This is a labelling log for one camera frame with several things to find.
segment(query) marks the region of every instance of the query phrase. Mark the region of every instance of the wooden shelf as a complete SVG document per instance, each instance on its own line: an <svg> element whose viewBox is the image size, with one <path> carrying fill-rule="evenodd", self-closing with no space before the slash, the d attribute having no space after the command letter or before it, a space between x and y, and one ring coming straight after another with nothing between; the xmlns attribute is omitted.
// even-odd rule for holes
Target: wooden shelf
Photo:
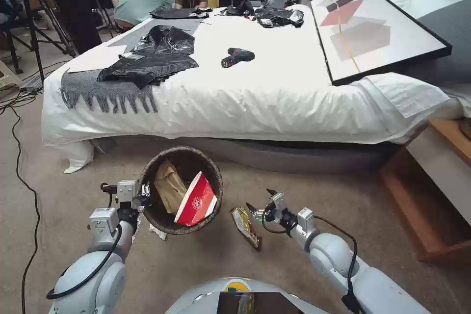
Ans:
<svg viewBox="0 0 471 314"><path fill-rule="evenodd" d="M471 262L471 226L405 148L381 177L419 260Z"/></svg>
<svg viewBox="0 0 471 314"><path fill-rule="evenodd" d="M443 136L463 161L471 166L471 140L461 132L459 120L431 119L429 126Z"/></svg>

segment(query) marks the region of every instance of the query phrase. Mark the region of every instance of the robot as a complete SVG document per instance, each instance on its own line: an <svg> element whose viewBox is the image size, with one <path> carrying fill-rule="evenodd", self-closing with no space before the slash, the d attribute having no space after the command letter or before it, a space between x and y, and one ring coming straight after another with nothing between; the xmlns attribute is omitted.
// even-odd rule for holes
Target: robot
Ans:
<svg viewBox="0 0 471 314"><path fill-rule="evenodd" d="M125 286L125 261L136 232L138 210L150 202L149 193L143 190L138 195L137 189L137 181L102 185L102 190L110 194L109 206L96 209L90 216L94 242L86 255L62 273L48 293L47 298L54 300L49 314L113 313ZM292 237L301 251L306 252L314 270L326 276L344 295L342 301L352 312L429 313L387 275L360 259L355 241L352 251L341 237L321 233L314 220L324 219L310 209L303 208L293 214L286 206L283 193L269 192L271 197L266 208L258 210L247 205L254 218L268 230L265 223L282 226L283 231L271 232ZM114 194L118 209L110 207ZM279 287L246 278L223 278L188 290L166 314L255 312L325 313Z"/></svg>

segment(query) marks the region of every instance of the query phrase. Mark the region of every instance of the cordless drill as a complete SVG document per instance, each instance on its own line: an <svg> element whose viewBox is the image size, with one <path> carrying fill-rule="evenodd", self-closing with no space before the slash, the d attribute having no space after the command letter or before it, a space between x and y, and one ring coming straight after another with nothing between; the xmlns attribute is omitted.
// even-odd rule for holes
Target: cordless drill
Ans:
<svg viewBox="0 0 471 314"><path fill-rule="evenodd" d="M229 56L221 60L221 65L224 68L236 65L240 61L251 61L255 59L255 54L240 48L229 48L227 49Z"/></svg>

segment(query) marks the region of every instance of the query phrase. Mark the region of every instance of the picture frame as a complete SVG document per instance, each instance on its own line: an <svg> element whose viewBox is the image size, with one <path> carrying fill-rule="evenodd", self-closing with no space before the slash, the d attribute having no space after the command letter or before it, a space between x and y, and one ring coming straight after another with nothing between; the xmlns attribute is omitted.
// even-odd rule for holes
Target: picture frame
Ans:
<svg viewBox="0 0 471 314"><path fill-rule="evenodd" d="M335 86L451 54L450 43L390 0L312 0L311 6Z"/></svg>

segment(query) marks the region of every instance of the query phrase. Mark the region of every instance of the snack wrapper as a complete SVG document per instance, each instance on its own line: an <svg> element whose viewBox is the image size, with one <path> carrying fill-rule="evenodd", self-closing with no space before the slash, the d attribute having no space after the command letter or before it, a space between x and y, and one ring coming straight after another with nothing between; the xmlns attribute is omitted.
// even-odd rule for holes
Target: snack wrapper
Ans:
<svg viewBox="0 0 471 314"><path fill-rule="evenodd" d="M239 232L242 233L255 249L260 250L262 247L262 237L256 235L253 231L247 211L243 207L235 207L231 210L231 216Z"/></svg>

